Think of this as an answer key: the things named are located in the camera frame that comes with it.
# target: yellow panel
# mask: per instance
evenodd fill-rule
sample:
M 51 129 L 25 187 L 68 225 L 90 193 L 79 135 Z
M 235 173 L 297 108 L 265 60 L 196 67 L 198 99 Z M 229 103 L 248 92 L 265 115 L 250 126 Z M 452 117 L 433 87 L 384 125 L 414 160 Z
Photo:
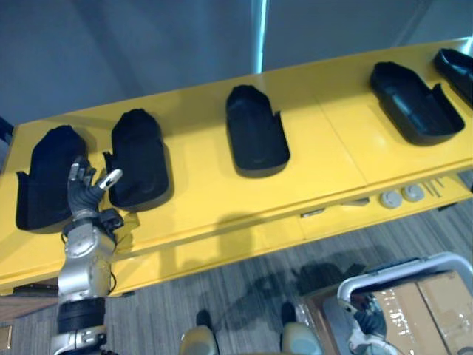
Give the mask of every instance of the yellow panel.
M 432 180 L 431 183 L 434 184 L 440 197 L 434 191 L 431 195 L 423 184 L 419 184 L 424 191 L 425 198 L 418 202 L 409 202 L 403 199 L 401 206 L 396 209 L 382 206 L 379 202 L 379 195 L 375 195 L 370 198 L 370 203 L 366 206 L 331 206 L 321 214 L 301 218 L 299 222 L 307 238 L 314 240 L 445 206 L 472 196 L 456 175 L 441 177 L 438 180 L 443 187 L 436 180 Z
M 118 282 L 115 293 L 254 257 L 274 243 L 301 240 L 297 219 L 289 217 L 118 261 L 113 265 Z
M 11 294 L 13 294 L 12 288 L 6 288 L 4 290 L 0 290 L 0 296 L 10 296 Z
M 396 50 L 337 58 L 307 65 L 307 84 L 312 84 L 325 115 L 344 142 L 368 183 L 448 166 L 463 160 L 472 164 L 473 111 L 435 70 L 432 59 L 442 47 L 462 48 L 465 41 L 424 44 Z M 395 61 L 415 70 L 430 87 L 441 82 L 450 101 L 466 123 L 453 139 L 435 146 L 414 146 L 404 140 L 380 108 L 369 77 L 375 63 Z
M 440 197 L 425 191 L 426 197 L 422 201 L 410 203 L 403 200 L 397 209 L 384 208 L 376 195 L 367 206 L 331 206 L 312 217 L 292 216 L 116 262 L 113 270 L 118 285 L 114 294 L 405 217 L 472 196 L 456 175 L 439 180 L 443 187 L 436 181 L 432 183 L 436 184 Z

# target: robotic hand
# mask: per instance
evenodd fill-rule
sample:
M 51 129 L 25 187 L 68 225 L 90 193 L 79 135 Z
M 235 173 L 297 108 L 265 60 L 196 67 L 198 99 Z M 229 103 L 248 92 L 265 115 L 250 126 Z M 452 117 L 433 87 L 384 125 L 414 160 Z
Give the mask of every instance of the robotic hand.
M 58 331 L 52 338 L 52 355 L 113 354 L 101 350 L 106 343 L 103 318 L 116 246 L 113 231 L 123 225 L 123 219 L 114 209 L 99 212 L 98 204 L 123 173 L 116 169 L 92 185 L 94 174 L 83 157 L 76 159 L 69 172 L 72 222 L 63 230 L 66 261 L 58 277 Z
M 375 347 L 376 354 L 399 355 L 398 349 L 389 344 L 383 337 L 374 334 L 365 334 L 355 320 L 348 339 L 348 348 L 353 354 L 368 354 L 368 347 Z

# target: black holder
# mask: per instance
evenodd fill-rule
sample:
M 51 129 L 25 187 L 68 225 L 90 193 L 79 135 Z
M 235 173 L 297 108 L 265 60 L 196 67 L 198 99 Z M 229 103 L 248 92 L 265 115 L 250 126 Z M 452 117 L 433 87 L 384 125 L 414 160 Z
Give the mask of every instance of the black holder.
M 60 231 L 71 216 L 67 177 L 77 156 L 86 156 L 84 140 L 71 126 L 51 129 L 36 144 L 30 174 L 17 172 L 16 225 L 25 231 Z
M 113 154 L 104 152 L 106 170 L 123 177 L 109 190 L 110 202 L 128 211 L 144 211 L 172 196 L 169 154 L 157 122 L 144 109 L 122 115 L 112 130 Z
M 435 56 L 434 64 L 473 107 L 473 58 L 457 50 L 443 48 Z
M 370 83 L 381 107 L 410 143 L 441 143 L 465 127 L 440 84 L 431 90 L 406 67 L 392 62 L 377 63 Z
M 227 133 L 236 170 L 247 178 L 263 178 L 285 168 L 289 147 L 279 113 L 255 87 L 234 87 L 228 96 Z

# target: brown cardboard box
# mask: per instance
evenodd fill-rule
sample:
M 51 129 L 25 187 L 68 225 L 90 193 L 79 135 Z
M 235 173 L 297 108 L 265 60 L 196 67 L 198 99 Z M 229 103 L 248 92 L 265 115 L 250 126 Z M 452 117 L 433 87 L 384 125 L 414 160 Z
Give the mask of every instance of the brown cardboard box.
M 457 272 L 435 275 L 417 284 L 450 353 L 456 355 L 460 349 L 473 347 L 473 299 Z
M 337 342 L 330 328 L 330 322 L 324 313 L 324 302 L 336 297 L 337 289 L 338 285 L 335 285 L 323 288 L 322 290 L 305 297 L 305 303 L 310 312 L 316 334 L 319 337 L 322 348 L 324 349 L 324 354 L 330 355 L 340 355 L 340 351 L 338 351 Z M 345 322 L 346 319 L 341 317 L 341 319 L 337 319 L 336 321 Z
M 373 294 L 384 313 L 388 342 L 403 354 L 447 354 L 429 309 L 414 282 Z

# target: yellow table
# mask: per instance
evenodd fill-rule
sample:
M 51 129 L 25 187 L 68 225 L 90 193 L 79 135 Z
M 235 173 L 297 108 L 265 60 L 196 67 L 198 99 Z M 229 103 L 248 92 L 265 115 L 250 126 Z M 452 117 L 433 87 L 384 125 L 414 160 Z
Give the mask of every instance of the yellow table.
M 70 124 L 87 142 L 91 164 L 102 169 L 110 132 L 120 116 L 144 108 L 156 117 L 169 148 L 174 196 L 137 214 L 120 212 L 113 265 L 115 292 L 294 246 L 465 198 L 452 173 L 473 166 L 472 110 L 432 66 L 441 47 L 466 40 L 383 50 L 284 68 L 150 95 L 17 126 L 0 176 L 0 290 L 53 277 L 64 261 L 58 234 L 15 226 L 18 170 L 28 171 L 33 147 L 52 129 Z M 377 61 L 396 61 L 443 89 L 466 122 L 453 139 L 430 147 L 407 143 L 381 111 L 368 78 Z M 281 110 L 291 158 L 277 175 L 240 177 L 225 133 L 225 99 L 238 84 L 265 92 Z M 382 208 L 379 192 L 442 177 L 441 197 Z M 340 206 L 372 196 L 365 207 Z M 110 207 L 109 201 L 102 208 Z M 300 214 L 327 207 L 322 214 Z

